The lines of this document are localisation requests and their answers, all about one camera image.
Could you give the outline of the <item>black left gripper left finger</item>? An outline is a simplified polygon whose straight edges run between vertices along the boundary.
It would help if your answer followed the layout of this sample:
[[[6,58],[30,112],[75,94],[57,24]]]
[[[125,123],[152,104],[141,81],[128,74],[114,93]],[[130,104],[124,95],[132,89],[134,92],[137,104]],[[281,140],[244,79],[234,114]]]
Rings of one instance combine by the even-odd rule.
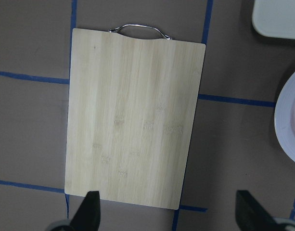
[[[97,231],[101,221],[99,191],[89,191],[70,222],[74,231]]]

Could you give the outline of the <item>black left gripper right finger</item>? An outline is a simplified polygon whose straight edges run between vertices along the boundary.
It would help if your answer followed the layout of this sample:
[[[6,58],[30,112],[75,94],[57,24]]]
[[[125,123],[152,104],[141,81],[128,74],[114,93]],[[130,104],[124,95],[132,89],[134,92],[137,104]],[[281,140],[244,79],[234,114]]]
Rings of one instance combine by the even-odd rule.
[[[236,223],[241,231],[282,231],[249,191],[236,192]]]

